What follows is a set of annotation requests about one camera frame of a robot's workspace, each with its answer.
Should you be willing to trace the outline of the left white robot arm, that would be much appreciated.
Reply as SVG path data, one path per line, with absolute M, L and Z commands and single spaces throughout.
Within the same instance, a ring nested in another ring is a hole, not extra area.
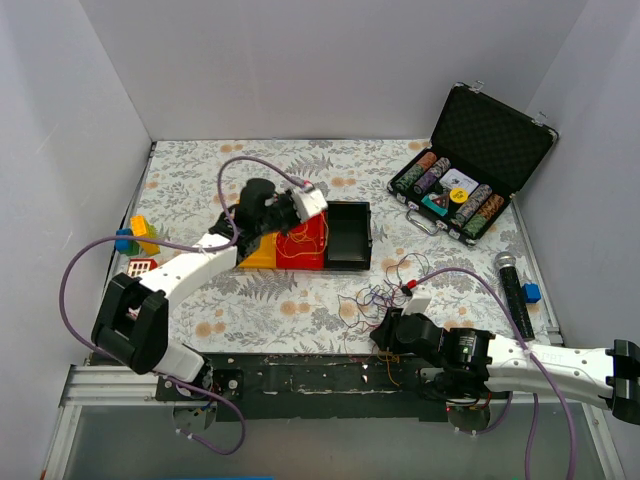
M 118 274 L 109 282 L 92 342 L 138 374 L 172 376 L 188 398 L 205 398 L 213 377 L 203 369 L 201 354 L 169 338 L 170 314 L 213 277 L 253 254 L 264 236 L 287 233 L 325 208 L 322 193 L 310 185 L 278 193 L 268 180 L 249 180 L 239 202 L 220 214 L 193 252 L 137 277 Z

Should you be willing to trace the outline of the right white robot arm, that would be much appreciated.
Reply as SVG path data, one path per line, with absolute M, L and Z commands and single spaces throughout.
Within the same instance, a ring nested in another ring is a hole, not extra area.
M 423 392 L 442 400 L 521 391 L 553 395 L 608 410 L 639 423 L 639 346 L 616 339 L 610 348 L 531 344 L 474 328 L 446 330 L 425 315 L 387 311 L 370 338 L 383 352 L 412 354 L 438 370 Z

